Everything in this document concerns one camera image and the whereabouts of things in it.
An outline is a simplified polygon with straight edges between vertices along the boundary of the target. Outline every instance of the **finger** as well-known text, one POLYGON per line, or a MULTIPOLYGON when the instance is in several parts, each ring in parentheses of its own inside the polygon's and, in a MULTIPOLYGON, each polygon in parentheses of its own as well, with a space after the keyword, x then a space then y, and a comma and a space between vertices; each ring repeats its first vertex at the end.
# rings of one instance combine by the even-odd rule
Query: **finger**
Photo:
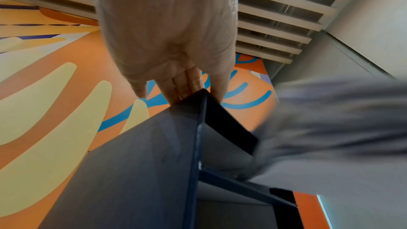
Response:
POLYGON ((187 69, 188 82, 190 84, 190 89, 192 93, 199 91, 204 88, 204 81, 202 80, 202 71, 194 66, 187 69))
POLYGON ((211 75, 211 94, 219 102, 222 103, 229 87, 230 73, 222 73, 219 75, 211 75))
POLYGON ((146 81, 129 81, 131 88, 139 98, 147 97, 147 82, 146 81))
POLYGON ((170 105, 174 105, 181 100, 178 96, 178 92, 175 90, 172 79, 165 81, 156 81, 156 83, 157 86, 160 88, 162 95, 170 105))
POLYGON ((192 91, 190 89, 190 84, 188 83, 188 77, 185 72, 177 74, 173 78, 173 82, 175 85, 175 89, 178 92, 181 99, 184 99, 192 94, 192 91))

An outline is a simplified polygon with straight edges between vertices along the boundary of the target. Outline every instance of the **orange mural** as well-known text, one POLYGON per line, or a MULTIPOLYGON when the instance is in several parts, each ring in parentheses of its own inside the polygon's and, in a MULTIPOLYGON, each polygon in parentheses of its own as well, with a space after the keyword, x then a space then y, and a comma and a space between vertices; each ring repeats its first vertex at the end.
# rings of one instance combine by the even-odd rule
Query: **orange mural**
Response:
MULTIPOLYGON (((137 99, 97 21, 10 0, 0 8, 0 228, 35 229, 88 151, 169 105, 154 81, 137 99)), ((262 60, 237 53, 222 105, 253 130, 275 104, 262 60)))

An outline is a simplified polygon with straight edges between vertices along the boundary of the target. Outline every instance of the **gray sleeve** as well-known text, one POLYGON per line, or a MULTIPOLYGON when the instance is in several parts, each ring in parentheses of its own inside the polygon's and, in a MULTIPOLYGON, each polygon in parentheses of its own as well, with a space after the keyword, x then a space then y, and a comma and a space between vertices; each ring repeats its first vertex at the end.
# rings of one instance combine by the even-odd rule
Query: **gray sleeve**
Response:
POLYGON ((292 84, 255 134, 242 175, 270 187, 386 210, 407 207, 407 83, 292 84))

